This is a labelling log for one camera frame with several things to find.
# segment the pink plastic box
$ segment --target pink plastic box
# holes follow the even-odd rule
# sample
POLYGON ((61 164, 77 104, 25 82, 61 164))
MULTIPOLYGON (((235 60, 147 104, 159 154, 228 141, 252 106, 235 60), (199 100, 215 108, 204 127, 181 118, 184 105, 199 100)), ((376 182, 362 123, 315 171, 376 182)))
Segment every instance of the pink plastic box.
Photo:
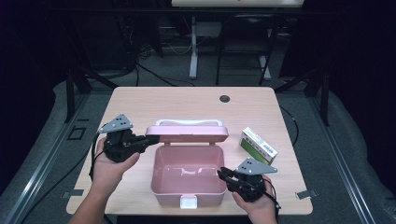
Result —
POLYGON ((151 134, 160 135, 160 142, 164 143, 156 150, 151 180, 158 202, 183 209, 220 205, 226 184, 217 174, 224 166, 224 154, 216 143, 228 137, 221 121, 159 120, 155 126, 148 127, 146 135, 151 134), (162 125, 167 121, 177 125, 162 125), (203 125, 213 121, 218 125, 203 125))

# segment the table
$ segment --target table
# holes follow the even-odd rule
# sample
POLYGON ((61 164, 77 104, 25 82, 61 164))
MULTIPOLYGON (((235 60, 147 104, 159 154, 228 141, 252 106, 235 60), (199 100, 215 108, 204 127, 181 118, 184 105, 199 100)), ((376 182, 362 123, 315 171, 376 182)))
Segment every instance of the table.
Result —
MULTIPOLYGON (((173 7, 301 7, 304 0, 172 0, 173 7)), ((197 23, 191 19, 191 63, 190 79, 197 78, 198 49, 196 42, 197 23)), ((259 58, 261 66, 265 65, 265 57, 259 58)), ((269 69, 264 73, 264 80, 271 80, 269 69)))
MULTIPOLYGON (((275 93, 270 88, 257 87, 119 87, 108 103, 99 127, 123 113, 134 124, 133 132, 145 134, 147 127, 158 119, 220 119, 228 128, 229 137, 219 143, 224 150, 225 166, 234 169, 248 157, 239 146, 239 137, 246 127, 252 128, 266 140, 278 155, 269 174, 276 188, 281 215, 308 215, 312 212, 309 199, 299 200, 295 192, 306 190, 286 125, 275 93), (230 97, 223 103, 221 95, 230 97)), ((226 191, 220 206, 180 209, 160 206, 150 183, 156 148, 150 146, 137 164, 128 170, 110 197, 107 214, 146 216, 229 216, 245 215, 236 205, 230 191, 226 191)), ((66 207, 74 214, 91 186, 88 176, 91 157, 87 157, 75 189, 83 189, 82 196, 71 196, 66 207)))

